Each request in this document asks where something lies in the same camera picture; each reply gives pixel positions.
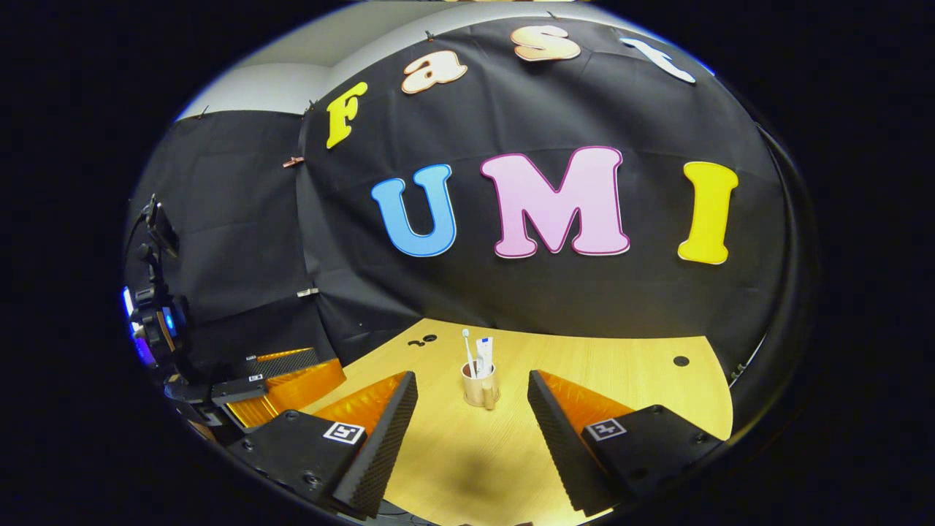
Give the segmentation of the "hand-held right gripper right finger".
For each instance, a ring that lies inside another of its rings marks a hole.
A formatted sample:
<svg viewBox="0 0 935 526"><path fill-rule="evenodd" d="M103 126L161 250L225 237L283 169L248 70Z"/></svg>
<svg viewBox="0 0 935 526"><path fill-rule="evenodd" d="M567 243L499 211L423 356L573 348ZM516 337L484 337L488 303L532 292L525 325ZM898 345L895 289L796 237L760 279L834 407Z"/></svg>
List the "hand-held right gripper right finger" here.
<svg viewBox="0 0 935 526"><path fill-rule="evenodd" d="M572 508L587 516L674 486L722 440L662 404L633 410L531 370L527 399Z"/></svg>

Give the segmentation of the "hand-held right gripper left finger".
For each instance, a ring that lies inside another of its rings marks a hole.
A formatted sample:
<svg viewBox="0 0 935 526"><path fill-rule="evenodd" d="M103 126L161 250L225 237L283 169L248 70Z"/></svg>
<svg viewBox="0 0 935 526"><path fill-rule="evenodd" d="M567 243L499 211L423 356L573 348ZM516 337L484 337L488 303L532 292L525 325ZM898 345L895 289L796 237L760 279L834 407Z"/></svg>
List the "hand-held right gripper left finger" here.
<svg viewBox="0 0 935 526"><path fill-rule="evenodd" d="M305 503L376 517L417 400L415 373L400 372L313 415L287 410L226 450Z"/></svg>

